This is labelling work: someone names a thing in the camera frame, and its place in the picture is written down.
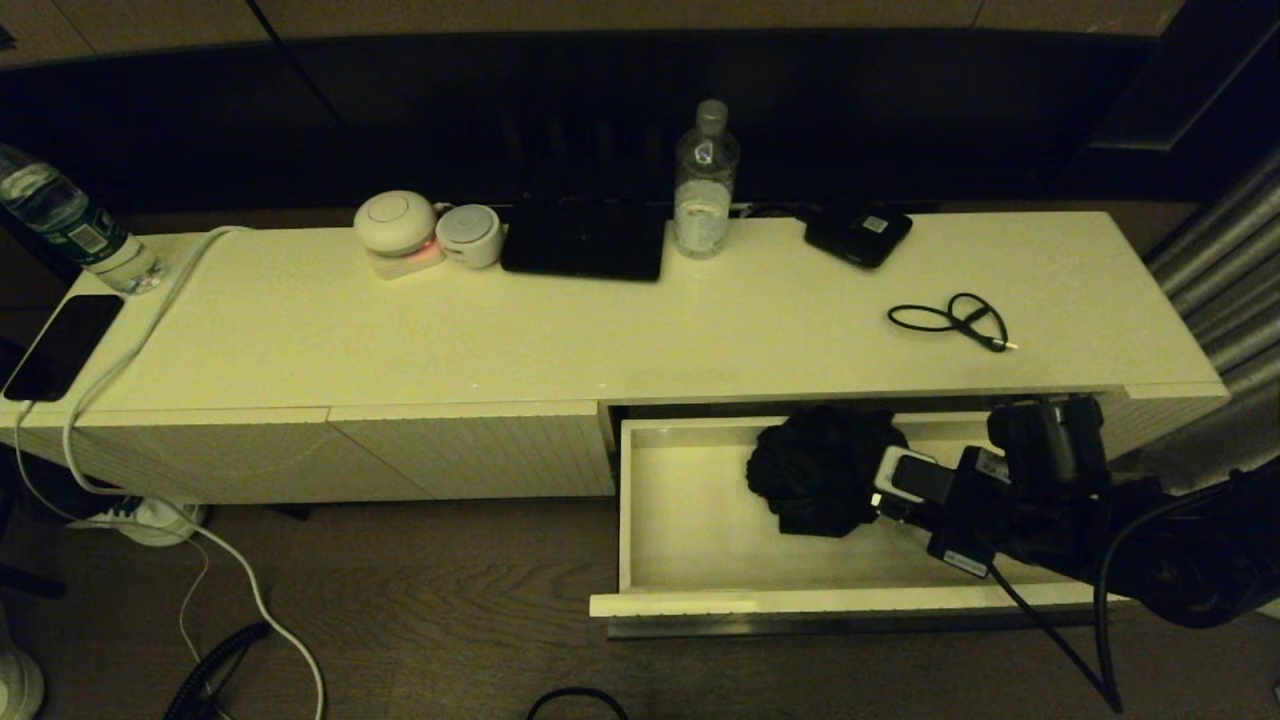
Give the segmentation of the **small white round speaker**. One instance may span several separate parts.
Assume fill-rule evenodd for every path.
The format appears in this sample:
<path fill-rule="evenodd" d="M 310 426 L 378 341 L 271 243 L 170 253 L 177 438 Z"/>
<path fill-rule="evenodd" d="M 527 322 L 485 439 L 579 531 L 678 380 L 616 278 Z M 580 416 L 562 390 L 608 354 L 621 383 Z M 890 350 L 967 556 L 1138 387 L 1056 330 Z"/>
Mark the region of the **small white round speaker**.
<path fill-rule="evenodd" d="M 436 238 L 449 260 L 477 270 L 500 260 L 506 231 L 493 208 L 468 204 L 439 218 Z"/>

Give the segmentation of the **white cabinet drawer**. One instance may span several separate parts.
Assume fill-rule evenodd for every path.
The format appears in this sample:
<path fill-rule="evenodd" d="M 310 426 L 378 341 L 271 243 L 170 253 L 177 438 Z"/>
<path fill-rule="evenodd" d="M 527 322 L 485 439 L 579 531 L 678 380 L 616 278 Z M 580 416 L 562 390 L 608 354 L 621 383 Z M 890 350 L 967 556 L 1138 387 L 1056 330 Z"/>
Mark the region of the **white cabinet drawer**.
<path fill-rule="evenodd" d="M 618 588 L 590 600 L 611 641 L 995 632 L 1030 620 L 992 580 L 879 520 L 842 539 L 786 536 L 748 488 L 781 416 L 632 419 L 621 428 Z"/>

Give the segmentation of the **white low cabinet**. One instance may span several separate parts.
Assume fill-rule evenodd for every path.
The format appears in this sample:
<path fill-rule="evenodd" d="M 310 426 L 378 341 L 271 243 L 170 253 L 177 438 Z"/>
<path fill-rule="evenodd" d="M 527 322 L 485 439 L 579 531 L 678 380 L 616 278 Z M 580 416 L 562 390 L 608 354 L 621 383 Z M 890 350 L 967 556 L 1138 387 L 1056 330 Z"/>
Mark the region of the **white low cabinet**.
<path fill-rule="evenodd" d="M 471 270 L 381 281 L 349 228 L 200 233 L 147 243 L 186 284 L 128 299 L 65 398 L 12 442 L 63 462 L 86 388 L 145 346 L 88 413 L 595 401 L 614 407 L 867 400 L 899 413 L 1094 395 L 1124 455 L 1229 393 L 1111 217 L 918 217 L 879 269 L 809 245 L 792 219 L 730 225 L 727 249 L 667 249 L 654 283 Z"/>

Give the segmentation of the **small black labelled router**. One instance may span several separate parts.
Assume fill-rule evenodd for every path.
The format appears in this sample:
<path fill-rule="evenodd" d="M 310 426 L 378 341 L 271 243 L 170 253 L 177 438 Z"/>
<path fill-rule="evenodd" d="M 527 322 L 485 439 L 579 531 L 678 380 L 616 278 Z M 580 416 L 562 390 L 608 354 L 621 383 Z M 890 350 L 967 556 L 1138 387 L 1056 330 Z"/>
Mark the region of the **small black labelled router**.
<path fill-rule="evenodd" d="M 881 268 L 914 228 L 909 215 L 869 205 L 820 209 L 804 224 L 812 247 L 868 270 Z"/>

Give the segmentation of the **white ribbed cabinet door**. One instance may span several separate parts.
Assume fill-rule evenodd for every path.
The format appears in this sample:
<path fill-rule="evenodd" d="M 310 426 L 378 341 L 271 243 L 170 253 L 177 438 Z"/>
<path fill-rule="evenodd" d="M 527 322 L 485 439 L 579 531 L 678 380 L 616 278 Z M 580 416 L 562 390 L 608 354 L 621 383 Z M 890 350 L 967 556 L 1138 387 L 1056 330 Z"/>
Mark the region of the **white ribbed cabinet door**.
<path fill-rule="evenodd" d="M 434 500 L 617 492 L 595 401 L 335 407 L 328 421 Z"/>
<path fill-rule="evenodd" d="M 91 480 L 211 505 L 428 500 L 325 409 L 88 413 L 70 433 Z"/>

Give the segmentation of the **white dome shaped device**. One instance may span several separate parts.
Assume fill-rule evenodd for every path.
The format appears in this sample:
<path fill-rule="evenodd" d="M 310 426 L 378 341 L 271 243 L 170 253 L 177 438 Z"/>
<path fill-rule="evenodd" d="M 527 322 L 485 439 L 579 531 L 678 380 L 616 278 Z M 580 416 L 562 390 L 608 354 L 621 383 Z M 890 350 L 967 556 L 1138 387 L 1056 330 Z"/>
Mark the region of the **white dome shaped device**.
<path fill-rule="evenodd" d="M 436 208 L 422 195 L 393 190 L 366 200 L 352 223 L 366 251 L 384 258 L 417 252 L 435 237 Z"/>

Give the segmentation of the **clear plastic water bottle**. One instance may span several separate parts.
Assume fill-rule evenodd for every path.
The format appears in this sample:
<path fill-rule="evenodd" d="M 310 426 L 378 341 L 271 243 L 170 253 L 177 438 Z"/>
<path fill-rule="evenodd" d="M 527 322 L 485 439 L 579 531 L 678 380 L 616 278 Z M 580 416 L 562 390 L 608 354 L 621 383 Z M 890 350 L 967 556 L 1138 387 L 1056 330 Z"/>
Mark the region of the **clear plastic water bottle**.
<path fill-rule="evenodd" d="M 675 245 L 686 258 L 713 258 L 727 238 L 741 159 L 728 119 L 726 102 L 707 99 L 698 105 L 694 127 L 677 143 Z"/>

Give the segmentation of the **black smartphone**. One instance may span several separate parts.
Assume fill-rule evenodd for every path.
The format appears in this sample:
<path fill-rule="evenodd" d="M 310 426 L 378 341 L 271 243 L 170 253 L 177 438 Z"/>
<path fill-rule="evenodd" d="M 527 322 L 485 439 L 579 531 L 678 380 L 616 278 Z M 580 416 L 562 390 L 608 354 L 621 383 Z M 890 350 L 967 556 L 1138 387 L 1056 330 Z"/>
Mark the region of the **black smartphone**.
<path fill-rule="evenodd" d="M 114 293 L 68 299 L 18 363 L 4 387 L 4 398 L 36 404 L 63 398 L 124 305 L 124 299 Z"/>

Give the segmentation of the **green label water bottle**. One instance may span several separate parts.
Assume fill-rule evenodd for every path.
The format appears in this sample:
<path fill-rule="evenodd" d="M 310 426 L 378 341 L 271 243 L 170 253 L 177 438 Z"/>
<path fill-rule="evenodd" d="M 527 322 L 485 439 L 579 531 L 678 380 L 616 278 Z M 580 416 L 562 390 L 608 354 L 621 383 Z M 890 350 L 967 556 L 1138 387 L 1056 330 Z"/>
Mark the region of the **green label water bottle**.
<path fill-rule="evenodd" d="M 55 167 L 6 143 L 0 206 L 118 293 L 142 295 L 163 283 L 165 265 L 150 247 Z"/>

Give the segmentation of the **white base with pink light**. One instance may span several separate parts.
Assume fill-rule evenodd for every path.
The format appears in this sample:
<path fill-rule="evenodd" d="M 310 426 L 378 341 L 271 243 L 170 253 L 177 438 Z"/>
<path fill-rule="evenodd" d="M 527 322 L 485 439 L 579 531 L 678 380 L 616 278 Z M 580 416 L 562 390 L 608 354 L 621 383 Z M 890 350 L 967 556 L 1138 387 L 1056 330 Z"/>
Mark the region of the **white base with pink light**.
<path fill-rule="evenodd" d="M 381 281 L 398 281 L 419 272 L 439 266 L 447 260 L 435 240 L 429 240 L 411 252 L 392 256 L 366 250 L 365 256 L 374 274 Z"/>

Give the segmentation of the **black umbrella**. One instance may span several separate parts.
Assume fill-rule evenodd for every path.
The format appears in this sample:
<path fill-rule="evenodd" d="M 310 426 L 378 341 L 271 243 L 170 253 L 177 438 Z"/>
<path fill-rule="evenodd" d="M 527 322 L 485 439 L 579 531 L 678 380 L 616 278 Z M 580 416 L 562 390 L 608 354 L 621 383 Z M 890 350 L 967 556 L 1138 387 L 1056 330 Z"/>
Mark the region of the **black umbrella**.
<path fill-rule="evenodd" d="M 780 533 L 844 538 L 876 521 L 876 474 L 892 447 L 909 447 L 892 413 L 805 407 L 756 437 L 748 488 L 776 515 Z"/>

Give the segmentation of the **black flat rectangular device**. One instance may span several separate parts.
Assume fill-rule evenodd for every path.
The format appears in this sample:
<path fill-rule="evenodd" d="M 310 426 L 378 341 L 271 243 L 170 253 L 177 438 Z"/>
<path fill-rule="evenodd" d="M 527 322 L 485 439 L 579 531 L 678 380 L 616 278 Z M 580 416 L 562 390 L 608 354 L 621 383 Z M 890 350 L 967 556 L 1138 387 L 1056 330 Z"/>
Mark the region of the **black flat rectangular device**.
<path fill-rule="evenodd" d="M 511 209 L 506 272 L 653 283 L 660 277 L 666 215 L 631 201 L 525 200 Z"/>

